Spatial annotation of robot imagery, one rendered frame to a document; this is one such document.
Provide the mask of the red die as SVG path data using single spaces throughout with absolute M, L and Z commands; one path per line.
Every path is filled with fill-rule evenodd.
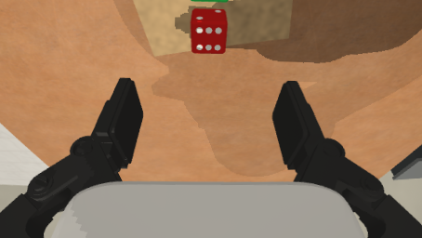
M 225 53 L 227 28 L 224 9 L 195 8 L 191 13 L 191 52 Z

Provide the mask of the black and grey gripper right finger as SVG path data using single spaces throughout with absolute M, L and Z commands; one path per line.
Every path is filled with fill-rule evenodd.
M 293 182 L 338 192 L 360 217 L 367 238 L 422 238 L 420 222 L 384 193 L 379 179 L 346 158 L 339 142 L 324 138 L 298 81 L 283 84 L 272 121 L 284 164 L 297 172 Z

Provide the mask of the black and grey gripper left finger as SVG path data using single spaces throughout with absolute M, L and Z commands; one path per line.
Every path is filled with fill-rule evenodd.
M 122 181 L 118 172 L 132 162 L 142 119 L 135 82 L 119 78 L 91 136 L 77 139 L 68 156 L 35 176 L 0 212 L 0 238 L 44 238 L 53 217 L 82 189 Z

